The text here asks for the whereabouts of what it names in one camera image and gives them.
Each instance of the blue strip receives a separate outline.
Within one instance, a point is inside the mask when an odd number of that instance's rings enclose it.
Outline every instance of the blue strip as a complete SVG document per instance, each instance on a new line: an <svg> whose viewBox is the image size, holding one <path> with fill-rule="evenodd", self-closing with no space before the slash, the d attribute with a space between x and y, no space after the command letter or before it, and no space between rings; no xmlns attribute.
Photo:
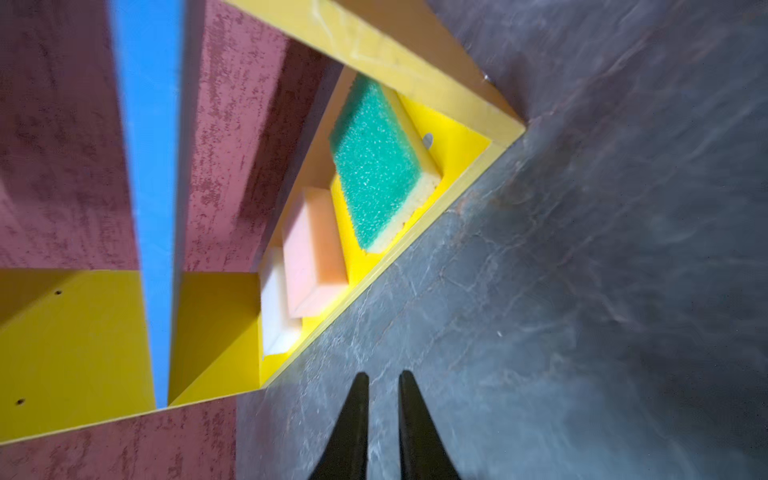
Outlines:
<svg viewBox="0 0 768 480"><path fill-rule="evenodd" d="M184 2L111 0L110 15L155 403L164 408L178 273L174 257L183 238L177 232L177 192Z"/></svg>

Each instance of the orange sponge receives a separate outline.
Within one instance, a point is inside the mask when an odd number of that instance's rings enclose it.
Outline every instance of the orange sponge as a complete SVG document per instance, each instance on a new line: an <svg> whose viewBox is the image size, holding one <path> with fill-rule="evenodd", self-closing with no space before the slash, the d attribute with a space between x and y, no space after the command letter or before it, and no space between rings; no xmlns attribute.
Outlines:
<svg viewBox="0 0 768 480"><path fill-rule="evenodd" d="M307 187L283 228L288 312L321 314L349 285L329 190Z"/></svg>

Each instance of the gray stone floor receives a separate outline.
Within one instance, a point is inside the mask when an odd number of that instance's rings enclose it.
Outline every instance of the gray stone floor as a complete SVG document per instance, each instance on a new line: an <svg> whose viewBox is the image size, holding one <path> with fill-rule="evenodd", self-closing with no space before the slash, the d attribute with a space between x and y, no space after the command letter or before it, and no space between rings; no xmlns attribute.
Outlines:
<svg viewBox="0 0 768 480"><path fill-rule="evenodd" d="M407 368L467 479L768 478L768 4L430 3L529 131L239 398L237 477L307 478L363 370L399 478Z"/></svg>

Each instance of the green sponge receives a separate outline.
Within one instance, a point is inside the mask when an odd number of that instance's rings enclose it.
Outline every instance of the green sponge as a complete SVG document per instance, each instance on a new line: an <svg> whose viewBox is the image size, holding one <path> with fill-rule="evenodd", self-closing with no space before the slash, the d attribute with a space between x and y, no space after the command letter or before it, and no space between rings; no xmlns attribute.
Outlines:
<svg viewBox="0 0 768 480"><path fill-rule="evenodd" d="M381 253L437 188L435 164L397 94L362 74L329 140L357 242Z"/></svg>

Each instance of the yellow shelf board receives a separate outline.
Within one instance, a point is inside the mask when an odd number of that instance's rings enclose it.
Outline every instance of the yellow shelf board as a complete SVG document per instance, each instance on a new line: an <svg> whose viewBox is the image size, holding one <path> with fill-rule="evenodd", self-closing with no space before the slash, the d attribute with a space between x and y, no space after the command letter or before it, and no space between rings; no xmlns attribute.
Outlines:
<svg viewBox="0 0 768 480"><path fill-rule="evenodd" d="M284 210L290 209L293 195L305 186L330 188L339 224L349 288L323 314L303 319L302 336L288 353L267 356L263 359L260 370L262 387L268 386L336 317L346 310L505 150L505 147L492 142L465 125L399 94L399 99L419 135L423 137L427 133L432 134L433 143L429 153L437 164L442 179L434 194L412 215L384 253L373 254L363 251L354 235L352 221L341 193L339 178L333 169L333 159L327 141L328 133L336 122L340 106L346 100L355 74L352 69L345 68L339 77L329 107L323 115L318 133L310 145ZM323 172L323 175L313 176L314 172ZM281 243L280 230L276 230L270 244L279 246Z"/></svg>
<svg viewBox="0 0 768 480"><path fill-rule="evenodd" d="M134 271L0 270L0 443L154 410Z"/></svg>
<svg viewBox="0 0 768 480"><path fill-rule="evenodd" d="M259 388L259 291L255 273L182 275L170 406Z"/></svg>
<svg viewBox="0 0 768 480"><path fill-rule="evenodd" d="M525 127L423 0L227 0L508 147Z"/></svg>

